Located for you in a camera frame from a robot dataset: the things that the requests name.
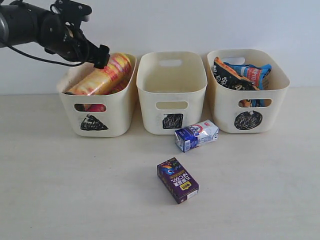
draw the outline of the black cable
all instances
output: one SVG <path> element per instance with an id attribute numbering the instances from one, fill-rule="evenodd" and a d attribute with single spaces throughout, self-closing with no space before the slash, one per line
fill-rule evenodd
<path id="1" fill-rule="evenodd" d="M 49 64 L 58 64 L 58 65 L 66 66 L 66 67 L 77 67 L 77 66 L 80 66 L 80 65 L 84 64 L 89 58 L 89 44 L 88 44 L 87 41 L 86 41 L 86 46 L 87 46 L 86 58 L 82 62 L 77 63 L 77 64 L 68 64 L 68 63 L 64 63 L 64 62 L 60 62 L 60 61 L 53 61 L 53 60 L 40 58 L 40 57 L 37 57 L 37 56 L 32 56 L 32 55 L 30 55 L 28 53 L 25 53 L 25 52 L 15 48 L 15 47 L 13 47 L 12 45 L 8 44 L 6 41 L 4 41 L 2 39 L 2 37 L 0 37 L 0 43 L 2 43 L 3 45 L 7 46 L 9 49 L 15 51 L 16 53 L 21 54 L 21 55 L 23 55 L 23 56 L 25 56 L 27 58 L 30 58 L 30 59 L 33 59 L 33 60 L 37 60 L 37 61 L 40 61 L 40 62 L 49 63 Z"/>

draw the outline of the white plastic basket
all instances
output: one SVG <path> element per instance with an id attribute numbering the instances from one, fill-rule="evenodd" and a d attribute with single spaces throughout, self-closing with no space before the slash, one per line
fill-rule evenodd
<path id="1" fill-rule="evenodd" d="M 68 70 L 60 83 L 57 85 L 60 98 L 64 105 L 67 116 L 76 134 L 84 137 L 118 137 L 123 135 L 131 125 L 135 104 L 138 99 L 136 86 L 137 59 L 126 54 L 132 64 L 131 79 L 120 92 L 110 95 L 81 96 L 64 94 L 70 87 L 77 84 L 85 76 L 90 74 L 94 68 L 93 64 L 85 63 Z M 103 104 L 106 106 L 104 112 L 82 112 L 75 109 L 76 104 Z M 93 118 L 102 127 L 100 130 L 83 130 L 81 125 L 85 119 Z"/>
<path id="2" fill-rule="evenodd" d="M 212 73 L 214 59 L 244 59 L 237 64 L 253 64 L 272 66 L 269 74 L 269 83 L 265 90 L 237 91 L 221 86 Z M 207 55 L 208 88 L 207 95 L 214 123 L 227 133 L 262 133 L 270 130 L 277 118 L 285 98 L 290 81 L 276 62 L 265 52 L 254 49 L 227 49 L 212 51 Z M 269 102 L 266 107 L 240 107 L 241 100 L 265 99 Z M 256 118 L 248 129 L 236 127 L 237 121 L 246 121 L 246 116 Z"/>
<path id="3" fill-rule="evenodd" d="M 142 119 L 155 135 L 201 119 L 207 76 L 201 57 L 192 52 L 152 52 L 141 58 L 137 73 Z"/>

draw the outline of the white table surface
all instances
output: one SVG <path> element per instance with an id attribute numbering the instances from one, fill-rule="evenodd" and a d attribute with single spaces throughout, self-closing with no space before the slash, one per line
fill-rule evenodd
<path id="1" fill-rule="evenodd" d="M 319 240 L 318 118 L 320 88 L 291 88 L 269 132 L 182 153 L 138 106 L 125 135 L 85 138 L 58 95 L 0 96 L 0 239 Z M 200 185 L 179 205 L 156 174 L 172 157 Z"/>

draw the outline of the robotic arm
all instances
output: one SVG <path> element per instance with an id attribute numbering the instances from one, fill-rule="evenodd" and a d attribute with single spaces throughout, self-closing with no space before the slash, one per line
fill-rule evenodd
<path id="1" fill-rule="evenodd" d="M 110 49 L 105 45 L 95 46 L 80 29 L 81 23 L 89 20 L 90 6 L 71 0 L 56 0 L 48 11 L 23 0 L 1 5 L 3 1 L 0 0 L 0 48 L 9 47 L 29 58 L 70 67 L 85 62 L 93 63 L 98 69 L 107 65 Z M 38 43 L 49 54 L 81 63 L 71 65 L 45 60 L 13 47 L 30 42 Z"/>

